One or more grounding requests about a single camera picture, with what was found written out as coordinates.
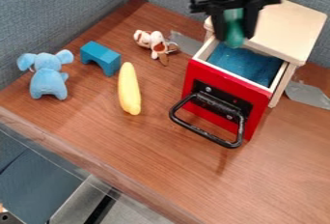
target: wooden table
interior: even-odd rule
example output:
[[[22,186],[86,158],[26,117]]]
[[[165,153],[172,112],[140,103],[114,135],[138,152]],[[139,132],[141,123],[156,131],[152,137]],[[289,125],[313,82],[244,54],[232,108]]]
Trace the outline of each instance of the wooden table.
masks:
[[[178,223],[330,223],[329,111],[282,98],[250,143],[227,150],[170,121],[189,56],[171,55],[170,67],[162,67],[135,44],[136,29],[166,35],[173,29],[200,41],[204,35],[202,23],[130,1],[66,46],[76,56],[64,67],[67,100],[31,99],[29,72],[1,92],[1,122]],[[117,75],[107,78],[98,66],[79,62],[79,48],[88,41],[134,64],[140,116],[120,108]],[[180,115],[234,138],[189,113]]]

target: drawer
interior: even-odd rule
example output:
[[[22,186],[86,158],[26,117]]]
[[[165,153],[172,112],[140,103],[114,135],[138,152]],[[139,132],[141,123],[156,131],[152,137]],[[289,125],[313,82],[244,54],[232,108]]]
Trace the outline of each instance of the drawer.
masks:
[[[212,36],[189,61],[182,100],[173,107],[170,117],[177,124],[219,145],[236,148],[241,145],[243,138],[246,140],[252,138],[288,63],[279,59],[265,58],[277,60],[277,68],[271,72],[271,79],[268,79],[267,84],[261,84],[244,77],[244,74],[242,76],[210,63],[212,53],[219,48],[221,49],[221,46],[219,41]],[[263,59],[259,53],[255,53],[251,54]],[[180,108],[184,108],[232,133],[237,133],[236,141],[234,143],[223,141],[221,138],[179,119],[175,113]]]

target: gray tape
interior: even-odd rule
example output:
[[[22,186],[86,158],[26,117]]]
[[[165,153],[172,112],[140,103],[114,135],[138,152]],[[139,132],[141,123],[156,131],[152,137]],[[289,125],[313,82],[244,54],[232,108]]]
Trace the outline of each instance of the gray tape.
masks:
[[[202,42],[198,42],[194,39],[186,37],[183,34],[176,31],[171,31],[171,36],[169,40],[171,42],[177,43],[179,45],[180,51],[189,54],[191,56],[195,55],[203,45]]]
[[[330,98],[317,87],[290,81],[286,94],[294,101],[330,110]]]

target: white drawer top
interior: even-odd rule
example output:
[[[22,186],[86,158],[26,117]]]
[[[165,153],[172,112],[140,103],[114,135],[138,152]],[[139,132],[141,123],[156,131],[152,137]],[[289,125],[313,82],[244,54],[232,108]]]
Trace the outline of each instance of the white drawer top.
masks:
[[[327,15],[283,0],[260,11],[255,37],[244,45],[302,66],[309,58]],[[213,32],[210,17],[205,28]]]

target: blue block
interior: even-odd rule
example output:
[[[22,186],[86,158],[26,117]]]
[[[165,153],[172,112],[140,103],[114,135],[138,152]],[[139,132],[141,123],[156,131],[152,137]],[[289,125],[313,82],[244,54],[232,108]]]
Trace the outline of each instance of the blue block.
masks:
[[[106,76],[114,75],[122,64],[122,55],[97,43],[88,42],[80,48],[80,59],[83,64],[96,62]]]

